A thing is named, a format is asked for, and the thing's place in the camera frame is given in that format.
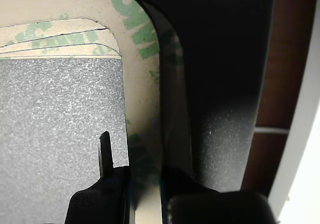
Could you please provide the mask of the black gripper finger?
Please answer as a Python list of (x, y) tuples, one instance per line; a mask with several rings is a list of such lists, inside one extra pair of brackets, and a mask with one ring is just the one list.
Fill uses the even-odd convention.
[(130, 168), (114, 167), (110, 134), (99, 138), (99, 180), (70, 199), (65, 223), (129, 223)]
[(184, 171), (162, 167), (163, 223), (272, 223), (272, 210), (252, 191), (218, 192)]

